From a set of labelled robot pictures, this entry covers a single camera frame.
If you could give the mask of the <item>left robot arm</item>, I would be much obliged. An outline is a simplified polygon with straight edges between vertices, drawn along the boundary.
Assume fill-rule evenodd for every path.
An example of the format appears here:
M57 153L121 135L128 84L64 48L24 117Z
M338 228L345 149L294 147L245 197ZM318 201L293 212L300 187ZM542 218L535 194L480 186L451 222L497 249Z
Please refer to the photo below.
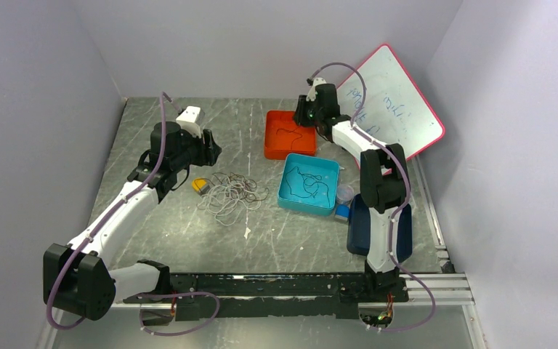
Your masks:
M150 148L139 157L121 192L96 220L67 244L52 244L43 256L46 315L60 309L96 321L114 302L145 294L163 302L172 291L169 267L151 260L109 270L134 228L179 187L178 174L212 167L222 149L210 129L193 131L179 122L157 123Z

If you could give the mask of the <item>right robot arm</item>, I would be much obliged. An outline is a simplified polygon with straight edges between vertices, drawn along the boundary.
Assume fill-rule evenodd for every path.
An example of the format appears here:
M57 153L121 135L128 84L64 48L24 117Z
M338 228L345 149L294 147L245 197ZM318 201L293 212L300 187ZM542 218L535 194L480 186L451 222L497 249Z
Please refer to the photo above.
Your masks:
M320 137L352 155L360 169L360 197L368 208L370 243L363 292L379 301L399 284L403 262L413 252L410 180L403 147L379 142L343 114L337 88L324 79L310 79L293 116L300 127L313 127Z

